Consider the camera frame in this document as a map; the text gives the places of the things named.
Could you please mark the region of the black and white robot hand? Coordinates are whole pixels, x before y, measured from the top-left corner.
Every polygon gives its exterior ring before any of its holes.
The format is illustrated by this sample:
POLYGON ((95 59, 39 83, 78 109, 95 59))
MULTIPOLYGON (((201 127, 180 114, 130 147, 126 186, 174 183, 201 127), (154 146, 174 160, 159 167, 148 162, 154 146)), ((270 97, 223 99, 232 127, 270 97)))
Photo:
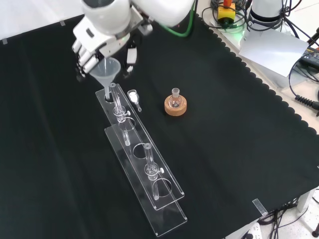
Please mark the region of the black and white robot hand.
POLYGON ((103 58, 115 55, 130 39, 129 33, 117 38, 115 35, 99 32, 87 17, 75 26, 73 34, 76 40, 72 50, 78 57, 78 72, 84 78, 103 58))

